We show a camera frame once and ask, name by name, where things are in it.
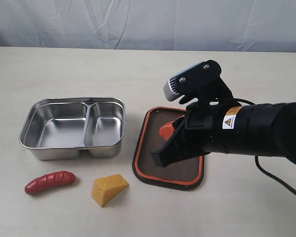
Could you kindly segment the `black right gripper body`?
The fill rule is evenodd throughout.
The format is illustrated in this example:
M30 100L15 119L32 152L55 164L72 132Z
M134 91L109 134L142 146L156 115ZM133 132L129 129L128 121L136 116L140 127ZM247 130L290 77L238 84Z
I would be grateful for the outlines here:
M199 102L188 105L185 115L171 123L174 132L166 140L165 145L151 152L155 165L167 167L209 153L226 153L222 129L226 111L226 101L206 106Z

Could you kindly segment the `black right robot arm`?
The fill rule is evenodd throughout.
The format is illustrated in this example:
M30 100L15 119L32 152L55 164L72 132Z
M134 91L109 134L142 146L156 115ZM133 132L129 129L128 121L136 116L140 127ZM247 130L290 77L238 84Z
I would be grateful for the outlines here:
M157 166L209 153L284 157L296 165L296 102L240 106L235 100L216 105L193 103L174 122L163 147L151 152Z

